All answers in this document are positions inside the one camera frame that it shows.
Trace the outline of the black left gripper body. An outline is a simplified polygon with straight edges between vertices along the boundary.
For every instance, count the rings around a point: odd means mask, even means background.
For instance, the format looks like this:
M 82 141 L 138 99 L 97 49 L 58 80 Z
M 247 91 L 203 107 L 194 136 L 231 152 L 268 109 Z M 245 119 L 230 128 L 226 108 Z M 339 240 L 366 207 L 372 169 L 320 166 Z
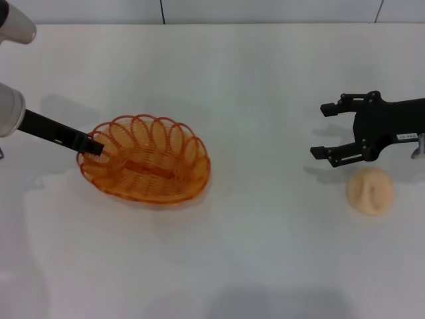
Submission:
M 74 151 L 80 147 L 79 131 L 30 110 L 25 110 L 19 130 Z

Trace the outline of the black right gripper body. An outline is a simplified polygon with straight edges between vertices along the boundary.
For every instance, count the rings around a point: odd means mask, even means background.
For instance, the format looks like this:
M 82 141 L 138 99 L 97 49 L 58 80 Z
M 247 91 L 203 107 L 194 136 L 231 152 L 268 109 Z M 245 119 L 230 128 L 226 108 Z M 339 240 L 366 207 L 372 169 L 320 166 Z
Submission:
M 387 102 L 380 92 L 369 92 L 367 107 L 355 113 L 355 143 L 362 147 L 363 161 L 375 161 L 388 146 L 416 142 L 424 151 L 424 99 Z

